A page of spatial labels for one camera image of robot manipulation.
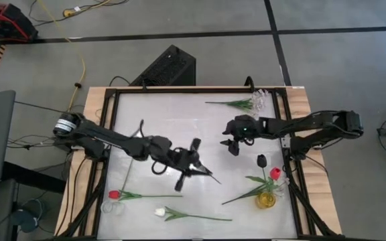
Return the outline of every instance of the white tulip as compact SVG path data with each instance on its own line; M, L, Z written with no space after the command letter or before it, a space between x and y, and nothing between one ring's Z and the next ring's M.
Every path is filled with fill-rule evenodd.
M154 214L159 216L159 217L163 217L165 216L165 208L157 208L155 211L154 211Z

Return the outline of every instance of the black box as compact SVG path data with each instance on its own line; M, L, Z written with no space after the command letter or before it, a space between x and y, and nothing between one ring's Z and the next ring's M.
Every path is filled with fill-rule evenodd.
M195 86L196 58L171 45L131 86Z

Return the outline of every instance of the black metal frame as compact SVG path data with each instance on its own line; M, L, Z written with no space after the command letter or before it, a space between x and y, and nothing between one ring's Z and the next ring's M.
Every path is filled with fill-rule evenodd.
M283 101L283 107L284 107L284 112L286 119L289 120L291 119L291 113L290 113L290 107L288 104L288 98L287 98L287 92L286 89L283 88L255 88L252 80L249 80L251 78L248 78L247 81L245 82L245 86L248 85L250 88L126 88L126 89L107 89L105 92L105 100L103 104L103 110L102 110L102 115L101 115L101 121L100 121L100 126L105 125L105 119L107 116L107 111L109 107L109 99L110 97L114 96L114 104L113 104L113 110L111 113L111 120L110 120L110 129L114 129L114 124L115 124L115 119L117 116L117 108L119 105L119 97L121 94L143 94L143 93L251 93L255 90L262 89L268 91L273 100L273 107L275 109L275 117L276 118L281 118L281 111L279 109L279 103L278 103L278 95L281 97ZM288 175L293 175L291 172L291 166L290 166L290 153L286 149L282 149L282 155L283 155L283 160L284 160L284 165L287 171ZM304 197L309 201L308 199L308 192L306 189L306 182L304 179L304 174L302 170L302 164L297 161L296 162L296 167L298 168L298 171L296 172L298 175L298 179L300 180L300 188L301 191L304 195ZM92 166L92 169L90 170L90 179L89 179L89 184L88 188L86 191L86 199L90 196L90 193L93 190L93 183L95 181L96 177L96 172L97 172L97 164ZM107 176L107 165L104 163L104 167L102 169L101 175L105 176L105 181L106 181L106 176ZM298 209L298 203L296 196L292 190L289 189L289 195L291 199L291 205L292 205L292 210L293 210L293 218L294 218L294 224L296 227L296 234L298 237L303 236L303 231L302 231L302 223L300 222L300 213ZM100 194L97 200L97 208L95 212L95 217L94 217L94 224L93 224L93 229L92 229L92 236L97 237L98 233L98 228L99 228L99 221L101 218L101 209L99 206L103 202L103 193ZM315 235L315 227L314 223L312 222L312 219L306 213L306 217L308 219L308 227L310 229L310 234ZM79 236L84 235L84 231L86 228L86 222L87 220L83 220L83 223L81 224L80 227L80 232Z

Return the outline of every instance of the wooden table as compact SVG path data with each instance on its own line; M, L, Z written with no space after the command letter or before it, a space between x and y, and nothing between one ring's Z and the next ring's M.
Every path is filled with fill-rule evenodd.
M104 95L105 90L108 87L92 87L88 91L88 96L86 99L86 104L84 107L83 114L85 117L91 121L94 121L96 123L99 123L100 121L100 114L101 109L103 107L104 102ZM233 86L233 87L227 87L227 86L189 86L189 87L152 87L152 88L249 88L248 86ZM308 102L308 97L306 96L306 91L304 87L280 87L280 86L259 86L257 88L286 88L287 90L287 98L289 102L289 108L291 111L292 118L299 118L306 116L311 112L310 105ZM122 87L120 89L141 89L141 87ZM110 99L110 105L109 109L107 111L107 116L105 116L107 125L110 123L110 117L112 113L112 106L111 103L113 101L113 98ZM281 117L285 118L284 108L282 106L282 101L279 101L280 110L281 110ZM311 131L304 131L300 133L296 133L298 136L304 136L309 135ZM324 161L321 155L321 151L315 151L311 150L308 153L308 156L319 161L321 164L324 165ZM60 229L60 233L65 231L68 227L69 219L71 216L71 213L73 213L73 218L75 218L78 214L78 212L81 210L81 208L84 205L84 200L86 197L86 190L87 185L89 181L89 175L90 175L90 168L92 165L92 162L89 160L86 160L86 162L82 165L81 170L78 172L78 179L76 182L76 196L73 208L72 207L72 200L73 200L73 191L74 190L74 176L75 173L78 170L78 167L80 166L81 161L84 159L84 151L76 151L72 157L72 163L70 168L70 178L67 185L69 185L69 197L67 195L67 189L65 189L64 198L62 200L62 205L60 208L58 223L56 225L56 231L60 227L60 224L64 218L65 210L66 210L66 202L67 197L69 200L68 210L66 210L66 216L65 221L62 224L62 227ZM326 176L326 173L324 170L318 166L317 164L313 163L312 161L309 161L308 159L302 161L302 167L304 171L305 181L306 181L306 187L308 190L308 195L310 199L311 205L314 207L314 209L317 211L318 215L327 223L328 227L335 231L336 233L341 233L340 230L340 224L338 220L338 216L336 213L336 208L334 207L334 201L332 196L332 191L330 189L330 184L328 182L328 178ZM97 184L97 181L100 177L100 171L96 174L95 179L95 185ZM299 207L299 213L300 213L300 219L302 223L302 230L304 234L309 234L308 225L306 221L306 213L304 211L303 206L298 201L298 207ZM93 226L93 220L94 220L94 213L96 209L96 203L93 204L89 211L89 215L87 217L87 226L86 226L86 235L92 234L92 226Z

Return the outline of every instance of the yellow liquid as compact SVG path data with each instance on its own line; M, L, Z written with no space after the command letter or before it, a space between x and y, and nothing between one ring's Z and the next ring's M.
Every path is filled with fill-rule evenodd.
M260 209L272 208L275 202L276 198L272 193L260 193L255 197L255 205Z

